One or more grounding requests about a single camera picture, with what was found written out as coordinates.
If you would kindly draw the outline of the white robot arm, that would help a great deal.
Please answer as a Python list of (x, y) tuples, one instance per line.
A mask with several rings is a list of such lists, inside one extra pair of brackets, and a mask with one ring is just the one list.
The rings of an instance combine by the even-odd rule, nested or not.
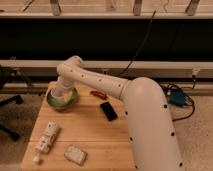
[(160, 85), (147, 77), (128, 80), (88, 71), (82, 64), (79, 56), (61, 62), (57, 89), (66, 90), (77, 81), (124, 103), (136, 171), (186, 171)]

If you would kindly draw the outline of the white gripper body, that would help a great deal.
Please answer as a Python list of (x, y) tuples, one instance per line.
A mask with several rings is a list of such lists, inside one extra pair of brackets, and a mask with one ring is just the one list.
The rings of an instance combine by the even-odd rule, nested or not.
[(57, 82), (56, 86), (51, 90), (51, 95), (58, 99), (69, 99), (72, 96), (73, 85), (62, 84)]

